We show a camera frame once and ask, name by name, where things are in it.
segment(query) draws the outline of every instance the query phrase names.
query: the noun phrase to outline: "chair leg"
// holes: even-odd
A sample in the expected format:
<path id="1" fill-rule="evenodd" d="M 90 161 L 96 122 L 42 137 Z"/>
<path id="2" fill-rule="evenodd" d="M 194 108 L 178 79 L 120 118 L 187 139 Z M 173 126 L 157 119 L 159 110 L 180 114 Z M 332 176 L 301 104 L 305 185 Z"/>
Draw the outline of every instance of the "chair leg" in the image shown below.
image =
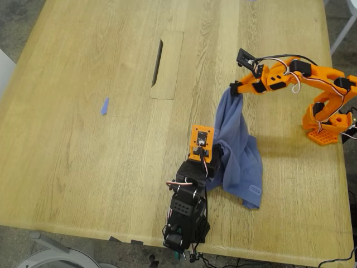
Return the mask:
<path id="1" fill-rule="evenodd" d="M 340 45 L 340 43 L 342 42 L 343 38 L 345 38 L 346 34 L 351 29 L 351 27 L 354 24 L 354 22 L 356 21 L 356 19 L 357 19 L 356 16 L 350 17 L 350 19 L 348 20 L 347 24 L 345 25 L 345 27 L 343 28 L 343 30 L 341 31 L 341 33 L 337 37 L 336 41 L 331 46 L 331 49 L 330 49 L 331 55 L 335 52 L 337 47 Z"/>

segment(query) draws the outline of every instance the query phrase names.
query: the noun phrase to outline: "table surface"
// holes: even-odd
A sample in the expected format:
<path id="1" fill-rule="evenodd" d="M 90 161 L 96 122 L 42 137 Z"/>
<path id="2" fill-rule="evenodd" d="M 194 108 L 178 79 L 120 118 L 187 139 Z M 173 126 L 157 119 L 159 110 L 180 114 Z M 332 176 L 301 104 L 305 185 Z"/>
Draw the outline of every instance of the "table surface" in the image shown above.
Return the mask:
<path id="1" fill-rule="evenodd" d="M 322 1 L 48 0 L 1 100 L 0 224 L 162 246 L 165 181 L 191 126 L 213 126 L 223 91 L 247 74 L 240 47 L 331 65 Z M 318 92 L 244 96 L 261 207 L 211 191 L 201 251 L 309 266 L 349 255 L 342 146 L 301 127 Z"/>

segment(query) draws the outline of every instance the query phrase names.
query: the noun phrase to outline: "black bracket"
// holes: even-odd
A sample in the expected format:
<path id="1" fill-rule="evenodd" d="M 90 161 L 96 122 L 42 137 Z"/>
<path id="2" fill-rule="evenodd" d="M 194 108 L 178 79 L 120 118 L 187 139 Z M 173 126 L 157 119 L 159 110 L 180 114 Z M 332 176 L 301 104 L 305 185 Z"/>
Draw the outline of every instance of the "black bracket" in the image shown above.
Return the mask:
<path id="1" fill-rule="evenodd" d="M 255 78 L 260 78 L 262 76 L 263 66 L 259 66 L 257 72 L 255 72 L 257 58 L 246 52 L 244 49 L 239 49 L 237 62 L 239 67 L 244 66 L 250 70 Z"/>

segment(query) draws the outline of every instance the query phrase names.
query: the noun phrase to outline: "wire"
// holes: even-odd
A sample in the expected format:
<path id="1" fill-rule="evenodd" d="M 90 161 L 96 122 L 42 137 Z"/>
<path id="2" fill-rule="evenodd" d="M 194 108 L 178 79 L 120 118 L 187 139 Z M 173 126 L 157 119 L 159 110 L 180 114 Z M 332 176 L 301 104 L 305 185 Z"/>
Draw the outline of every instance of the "wire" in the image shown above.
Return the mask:
<path id="1" fill-rule="evenodd" d="M 326 122 L 327 120 L 329 120 L 331 116 L 333 116 L 336 112 L 338 112 L 341 109 L 341 107 L 344 105 L 345 96 L 347 95 L 347 93 L 346 94 L 342 94 L 332 84 L 330 84 L 330 83 L 328 83 L 328 82 L 326 82 L 324 80 L 321 80 L 321 79 L 318 79 L 318 78 L 308 78 L 308 77 L 305 77 L 305 76 L 303 78 L 306 79 L 306 80 L 310 80 L 310 81 L 318 81 L 318 82 L 325 83 L 325 84 L 331 86 L 333 91 L 336 92 L 337 95 L 339 95 L 341 97 L 341 100 L 342 100 L 340 107 L 337 108 L 333 113 L 331 113 L 325 120 L 322 120 L 322 121 L 316 120 L 316 122 L 319 124 L 319 130 L 317 131 L 317 133 L 320 133 L 322 131 L 321 123 Z"/>
<path id="2" fill-rule="evenodd" d="M 297 76 L 295 73 L 290 72 L 288 65 L 287 65 L 284 61 L 282 61 L 282 60 L 280 60 L 280 59 L 275 59 L 275 58 L 271 58 L 271 57 L 265 57 L 264 59 L 262 59 L 261 61 L 259 61 L 259 62 L 257 63 L 257 67 L 255 67 L 255 71 L 257 71 L 258 64 L 261 63 L 263 60 L 275 60 L 275 61 L 279 61 L 281 64 L 283 64 L 283 65 L 285 66 L 285 73 L 284 73 L 284 75 L 292 74 L 292 75 L 295 77 L 295 79 L 296 79 L 296 84 L 295 84 L 295 85 L 292 87 L 292 89 L 291 89 L 292 93 L 297 94 L 297 93 L 300 92 L 300 90 L 301 90 L 301 82 L 300 82 L 298 76 Z M 299 86 L 297 91 L 294 90 L 294 88 L 295 88 L 296 85 Z"/>
<path id="3" fill-rule="evenodd" d="M 299 57 L 301 59 L 305 59 L 305 60 L 311 62 L 312 64 L 318 66 L 313 60 L 309 59 L 308 57 L 299 55 L 299 54 L 280 54 L 280 55 L 266 56 L 266 57 L 262 57 L 262 58 L 257 58 L 257 59 L 255 59 L 255 61 L 263 60 L 266 58 L 285 58 L 285 57 Z"/>
<path id="4" fill-rule="evenodd" d="M 330 262 L 335 262 L 335 261 L 349 261 L 349 260 L 352 259 L 353 253 L 355 252 L 356 249 L 357 249 L 357 246 L 354 247 L 354 249 L 351 251 L 351 255 L 350 255 L 348 258 L 346 258 L 346 259 L 334 259 L 334 260 L 323 261 L 323 262 L 321 262 L 321 263 L 318 265 L 317 268 L 320 268 L 323 264 L 328 264 L 328 263 L 330 263 Z"/>
<path id="5" fill-rule="evenodd" d="M 175 181 L 167 181 L 166 182 L 167 186 L 170 186 L 170 184 L 175 184 L 175 185 L 180 185 L 180 186 L 192 185 L 192 183 L 177 183 Z"/>
<path id="6" fill-rule="evenodd" d="M 237 267 L 242 267 L 242 266 L 247 266 L 247 265 L 264 265 L 264 264 L 269 264 L 269 262 L 256 262 L 254 264 L 242 264 Z"/>
<path id="7" fill-rule="evenodd" d="M 327 84 L 327 85 L 329 85 L 329 86 L 331 86 L 331 88 L 334 90 L 334 92 L 336 92 L 339 96 L 346 96 L 347 95 L 347 93 L 346 94 L 342 94 L 341 92 L 339 92 L 336 88 L 335 88 L 335 86 L 334 85 L 332 85 L 332 84 L 330 84 L 330 83 L 328 83 L 328 82 L 326 82 L 326 81 L 324 81 L 324 80 L 321 80 L 321 79 L 319 79 L 319 78 L 308 78 L 308 77 L 303 77 L 304 79 L 306 79 L 306 80 L 310 80 L 310 81 L 318 81 L 318 82 L 321 82 L 321 83 L 325 83 L 325 84 Z"/>
<path id="8" fill-rule="evenodd" d="M 348 193 L 353 196 L 353 198 L 355 199 L 355 204 L 357 204 L 357 199 L 356 199 L 355 194 L 352 191 L 348 191 Z"/>
<path id="9" fill-rule="evenodd" d="M 165 225 L 162 229 L 162 236 L 165 236 L 165 234 L 163 233 L 163 230 L 166 228 L 167 225 Z"/>
<path id="10" fill-rule="evenodd" d="M 342 134 L 342 135 L 345 135 L 345 136 L 347 136 L 347 137 L 350 137 L 350 138 L 352 138 L 353 140 L 357 140 L 357 138 L 352 137 L 352 136 L 350 136 L 350 135 L 346 134 L 345 132 L 341 132 L 341 134 Z"/>

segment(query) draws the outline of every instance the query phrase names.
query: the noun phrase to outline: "white chair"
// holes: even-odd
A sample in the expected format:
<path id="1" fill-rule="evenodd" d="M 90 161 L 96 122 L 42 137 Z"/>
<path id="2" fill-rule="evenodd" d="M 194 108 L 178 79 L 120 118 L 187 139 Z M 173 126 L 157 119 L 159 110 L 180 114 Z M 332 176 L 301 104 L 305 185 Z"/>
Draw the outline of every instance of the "white chair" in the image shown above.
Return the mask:
<path id="1" fill-rule="evenodd" d="M 329 0 L 324 0 L 324 4 L 327 5 Z M 348 7 L 350 8 L 350 11 L 352 13 L 352 16 L 348 20 L 347 24 L 337 37 L 336 41 L 333 43 L 333 45 L 330 48 L 330 53 L 331 55 L 336 51 L 337 47 L 340 45 L 342 40 L 345 38 L 346 34 L 348 31 L 351 29 L 352 25 L 357 19 L 357 0 L 347 0 Z"/>
<path id="2" fill-rule="evenodd" d="M 0 99 L 14 69 L 15 63 L 0 49 Z"/>

